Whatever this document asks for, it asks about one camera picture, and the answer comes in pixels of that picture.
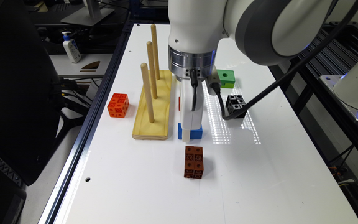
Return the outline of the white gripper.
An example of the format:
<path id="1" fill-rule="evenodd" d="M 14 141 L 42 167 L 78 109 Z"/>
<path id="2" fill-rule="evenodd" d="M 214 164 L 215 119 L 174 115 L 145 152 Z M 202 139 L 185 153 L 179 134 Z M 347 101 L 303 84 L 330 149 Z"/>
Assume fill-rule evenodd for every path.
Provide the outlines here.
<path id="1" fill-rule="evenodd" d="M 221 81 L 217 70 L 213 70 L 212 74 L 207 76 L 204 80 L 198 79 L 198 86 L 196 87 L 196 104 L 193 108 L 193 94 L 194 90 L 191 86 L 191 80 L 189 78 L 175 77 L 180 82 L 180 112 L 181 112 L 181 128 L 182 141 L 190 141 L 190 130 L 196 130 L 201 127 L 203 116 L 203 103 L 204 94 L 216 95 L 212 88 L 212 84 L 217 83 L 218 87 L 221 86 Z"/>

